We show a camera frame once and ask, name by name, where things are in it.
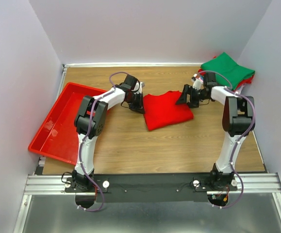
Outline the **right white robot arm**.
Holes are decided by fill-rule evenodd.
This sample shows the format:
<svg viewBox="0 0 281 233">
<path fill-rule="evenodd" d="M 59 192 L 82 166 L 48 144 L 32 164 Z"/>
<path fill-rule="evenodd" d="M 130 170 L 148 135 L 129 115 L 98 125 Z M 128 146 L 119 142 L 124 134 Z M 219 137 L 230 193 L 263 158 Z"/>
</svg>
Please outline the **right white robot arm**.
<svg viewBox="0 0 281 233">
<path fill-rule="evenodd" d="M 192 77 L 192 85 L 185 84 L 177 105 L 186 104 L 198 108 L 204 100 L 217 101 L 224 106 L 222 128 L 225 132 L 219 158 L 212 170 L 203 179 L 194 178 L 192 184 L 196 191 L 223 190 L 232 184 L 236 175 L 235 163 L 240 148 L 255 127 L 254 98 L 243 96 L 233 89 L 230 81 L 219 84 L 215 71 L 205 70 Z"/>
</svg>

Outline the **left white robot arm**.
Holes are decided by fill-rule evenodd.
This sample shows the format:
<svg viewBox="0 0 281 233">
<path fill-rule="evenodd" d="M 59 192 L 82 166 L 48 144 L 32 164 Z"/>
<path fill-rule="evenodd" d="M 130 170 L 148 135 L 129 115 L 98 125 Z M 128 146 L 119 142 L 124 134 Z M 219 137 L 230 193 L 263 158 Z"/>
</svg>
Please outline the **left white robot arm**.
<svg viewBox="0 0 281 233">
<path fill-rule="evenodd" d="M 112 87 L 105 93 L 95 96 L 84 96 L 74 120 L 74 126 L 78 135 L 78 157 L 71 177 L 62 181 L 66 192 L 92 192 L 94 189 L 106 192 L 110 185 L 108 180 L 94 180 L 94 154 L 98 137 L 102 133 L 107 111 L 112 107 L 123 103 L 128 104 L 128 109 L 144 114 L 143 87 L 145 84 L 127 72 L 125 80 L 120 84 L 114 84 L 112 75 L 109 82 Z"/>
</svg>

